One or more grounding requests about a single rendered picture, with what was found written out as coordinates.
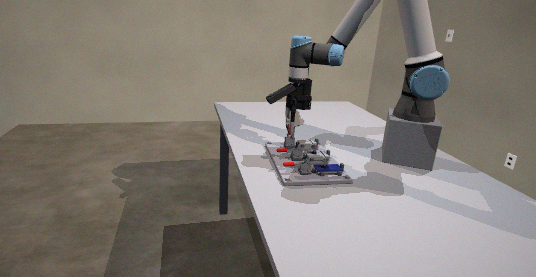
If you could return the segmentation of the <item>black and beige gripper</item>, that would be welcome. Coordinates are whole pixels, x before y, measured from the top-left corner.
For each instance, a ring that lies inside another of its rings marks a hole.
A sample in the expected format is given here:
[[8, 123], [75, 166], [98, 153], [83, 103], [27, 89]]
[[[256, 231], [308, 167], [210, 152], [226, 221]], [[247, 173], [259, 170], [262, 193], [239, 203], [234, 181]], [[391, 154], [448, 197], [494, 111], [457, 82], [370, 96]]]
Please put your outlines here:
[[286, 128], [289, 125], [288, 130], [290, 135], [292, 136], [294, 127], [304, 124], [304, 119], [301, 118], [301, 116], [299, 115], [299, 111], [297, 111], [296, 109], [311, 110], [312, 80], [295, 80], [289, 77], [289, 82], [292, 82], [293, 85], [295, 84], [294, 86], [296, 88], [296, 90], [288, 94], [286, 98]]

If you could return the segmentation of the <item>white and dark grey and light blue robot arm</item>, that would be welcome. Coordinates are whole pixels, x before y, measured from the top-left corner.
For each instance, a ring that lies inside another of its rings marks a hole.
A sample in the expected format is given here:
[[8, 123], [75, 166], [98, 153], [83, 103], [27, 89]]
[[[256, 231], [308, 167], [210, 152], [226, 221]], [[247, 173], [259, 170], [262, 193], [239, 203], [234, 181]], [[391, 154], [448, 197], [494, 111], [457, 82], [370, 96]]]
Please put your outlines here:
[[[380, 1], [356, 0], [326, 44], [313, 43], [308, 36], [293, 36], [288, 76], [306, 80], [310, 63], [341, 66], [344, 50]], [[436, 50], [428, 1], [397, 0], [397, 3], [408, 59], [404, 63], [402, 94], [393, 115], [408, 121], [433, 122], [434, 99], [448, 89], [449, 75], [443, 55]]]

